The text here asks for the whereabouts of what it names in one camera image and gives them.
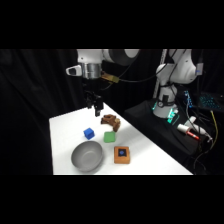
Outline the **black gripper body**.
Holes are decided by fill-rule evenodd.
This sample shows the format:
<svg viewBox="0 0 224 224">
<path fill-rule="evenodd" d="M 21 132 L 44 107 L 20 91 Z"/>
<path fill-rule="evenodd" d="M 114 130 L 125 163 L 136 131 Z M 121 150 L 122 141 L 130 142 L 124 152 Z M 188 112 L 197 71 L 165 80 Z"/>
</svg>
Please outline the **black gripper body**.
<svg viewBox="0 0 224 224">
<path fill-rule="evenodd" d="M 103 106 L 102 97 L 95 94 L 93 91 L 85 91 L 86 103 L 91 102 L 92 106 L 101 108 Z"/>
</svg>

